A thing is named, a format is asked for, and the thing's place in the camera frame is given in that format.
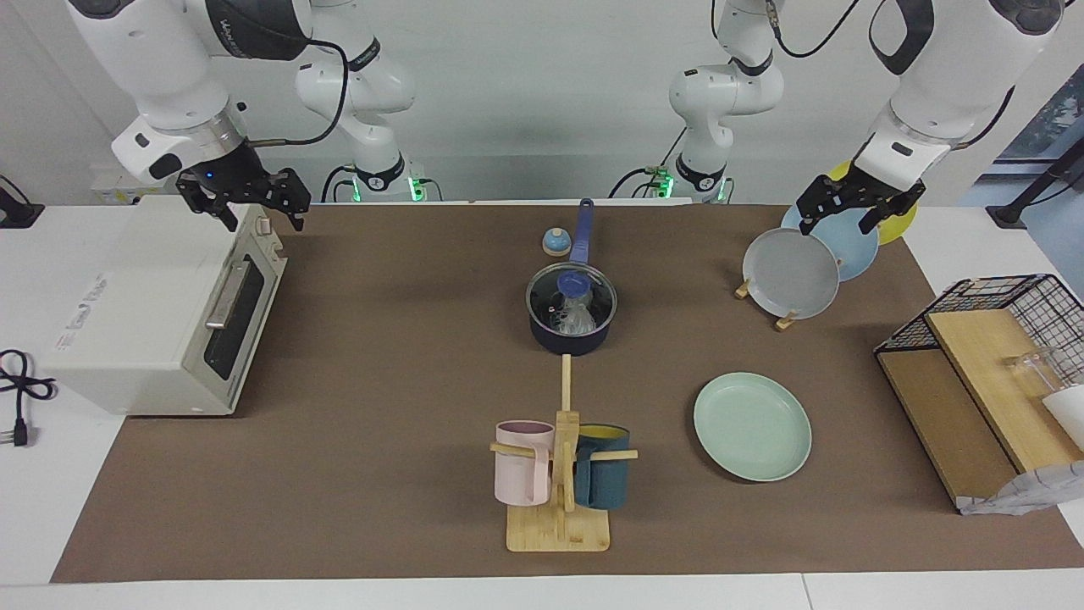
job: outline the mint green plate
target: mint green plate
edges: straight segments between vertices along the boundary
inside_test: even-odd
[[[696,398],[693,424],[715,464],[749,481],[779,481],[805,464],[813,430],[793,394],[751,373],[711,380]]]

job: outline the wire rack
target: wire rack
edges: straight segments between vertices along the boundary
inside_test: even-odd
[[[1038,348],[1054,348],[1051,362],[1063,382],[1084,384],[1084,307],[1048,273],[960,280],[921,314],[881,343],[876,353],[938,350],[928,314],[1008,310]]]

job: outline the wooden mug holder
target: wooden mug holder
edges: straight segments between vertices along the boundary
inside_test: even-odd
[[[572,358],[562,356],[560,411],[554,431],[550,502],[509,506],[505,546],[513,553],[597,553],[609,548],[609,512],[576,505],[572,465],[580,438],[580,414],[572,411]],[[533,450],[491,443],[491,452],[534,457]],[[636,459],[636,450],[596,452],[591,462]]]
[[[751,281],[752,280],[746,280],[745,283],[738,286],[738,288],[734,290],[734,296],[737,298],[745,298],[749,296],[749,282]],[[783,333],[788,328],[790,328],[790,325],[792,324],[795,324],[795,312],[791,312],[787,314],[785,317],[775,321],[775,330]]]

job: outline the blue mug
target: blue mug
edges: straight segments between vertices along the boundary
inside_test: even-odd
[[[629,460],[591,462],[595,452],[629,449],[629,431],[620,426],[585,424],[576,444],[576,504],[598,510],[624,505],[629,491]]]

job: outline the blue plate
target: blue plate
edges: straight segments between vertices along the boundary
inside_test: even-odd
[[[861,275],[874,263],[880,241],[877,231],[862,234],[859,221],[866,215],[864,208],[853,208],[834,213],[817,222],[813,234],[827,244],[839,261],[839,281],[846,282]],[[798,205],[791,205],[779,224],[785,229],[797,229],[802,217]]]

